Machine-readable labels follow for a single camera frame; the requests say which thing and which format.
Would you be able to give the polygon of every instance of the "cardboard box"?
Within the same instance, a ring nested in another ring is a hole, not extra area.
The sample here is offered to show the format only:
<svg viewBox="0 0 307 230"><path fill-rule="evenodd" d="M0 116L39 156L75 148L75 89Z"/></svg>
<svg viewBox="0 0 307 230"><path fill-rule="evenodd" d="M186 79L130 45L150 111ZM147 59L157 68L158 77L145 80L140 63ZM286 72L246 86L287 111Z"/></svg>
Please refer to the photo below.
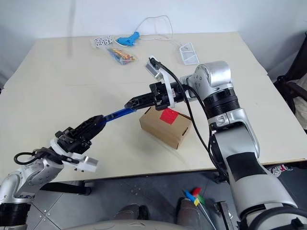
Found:
<svg viewBox="0 0 307 230"><path fill-rule="evenodd" d="M191 128L191 119L177 111L165 109L157 111L150 107L140 118L142 129L178 149Z"/></svg>

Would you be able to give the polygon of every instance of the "person's leg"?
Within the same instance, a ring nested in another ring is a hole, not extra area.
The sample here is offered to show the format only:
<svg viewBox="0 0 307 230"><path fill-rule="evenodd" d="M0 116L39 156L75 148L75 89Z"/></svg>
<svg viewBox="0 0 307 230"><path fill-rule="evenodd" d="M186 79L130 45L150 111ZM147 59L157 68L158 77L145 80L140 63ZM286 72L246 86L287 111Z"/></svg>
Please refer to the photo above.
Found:
<svg viewBox="0 0 307 230"><path fill-rule="evenodd" d="M139 217L139 206L137 204L123 207L114 219L137 219Z"/></svg>
<svg viewBox="0 0 307 230"><path fill-rule="evenodd" d="M189 199L183 199L177 216L177 224L193 229L200 230L200 213Z"/></svg>

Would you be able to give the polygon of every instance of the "white table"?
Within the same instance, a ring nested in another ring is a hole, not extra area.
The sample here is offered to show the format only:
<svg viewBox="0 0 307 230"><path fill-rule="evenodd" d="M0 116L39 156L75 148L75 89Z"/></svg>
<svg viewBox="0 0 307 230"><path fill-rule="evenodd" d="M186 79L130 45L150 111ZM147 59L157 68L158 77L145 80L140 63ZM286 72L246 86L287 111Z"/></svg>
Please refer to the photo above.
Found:
<svg viewBox="0 0 307 230"><path fill-rule="evenodd" d="M192 42L201 63L226 61L260 144L261 163L300 161L307 157L307 136L238 33L175 34ZM150 92L155 79L144 65L154 55L178 77L194 72L185 66L171 41L139 41L126 50L139 61L126 66L94 50L89 37L37 40L0 95L0 180L18 168L13 156L48 147L58 130L75 128L91 116L123 108L133 96ZM208 124L197 102L191 103L201 134ZM185 103L176 110L188 115ZM137 111L106 125L85 153L99 160L95 173L65 169L54 181L86 180L147 173L212 169L192 129L178 150L143 131Z"/></svg>

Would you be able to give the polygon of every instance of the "white wall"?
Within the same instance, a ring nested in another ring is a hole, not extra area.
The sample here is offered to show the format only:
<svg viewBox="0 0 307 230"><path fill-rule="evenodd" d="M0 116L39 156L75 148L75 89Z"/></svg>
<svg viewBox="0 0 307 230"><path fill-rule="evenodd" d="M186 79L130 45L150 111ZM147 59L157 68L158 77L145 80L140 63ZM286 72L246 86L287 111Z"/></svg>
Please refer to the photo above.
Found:
<svg viewBox="0 0 307 230"><path fill-rule="evenodd" d="M174 33L239 31L270 71L299 49L306 12L305 0L0 0L0 82L37 38L130 34L161 14Z"/></svg>

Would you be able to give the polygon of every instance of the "blue handle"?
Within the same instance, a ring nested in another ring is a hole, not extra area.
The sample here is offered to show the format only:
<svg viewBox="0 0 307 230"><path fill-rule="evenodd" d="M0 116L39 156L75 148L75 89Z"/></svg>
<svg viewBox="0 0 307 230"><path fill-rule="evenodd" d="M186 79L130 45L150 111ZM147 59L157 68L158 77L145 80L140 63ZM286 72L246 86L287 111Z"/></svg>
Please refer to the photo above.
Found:
<svg viewBox="0 0 307 230"><path fill-rule="evenodd" d="M189 199L192 202L194 202L196 200L196 198L191 193L189 193L187 190L184 191L184 192L186 194L187 199Z"/></svg>
<svg viewBox="0 0 307 230"><path fill-rule="evenodd" d="M103 117L104 121L101 124L107 123L107 122L112 121L114 119L117 119L117 118L119 118L121 116L124 116L124 115L127 115L127 114L131 114L131 113L133 113L135 111L136 111L135 109L128 109L128 108L118 110L118 111L116 111L114 113L111 113L111 114L109 114L107 116L104 116Z"/></svg>
<svg viewBox="0 0 307 230"><path fill-rule="evenodd" d="M120 37L117 39L117 42L123 46L134 46L136 39L140 37L139 32L134 32L130 37Z"/></svg>

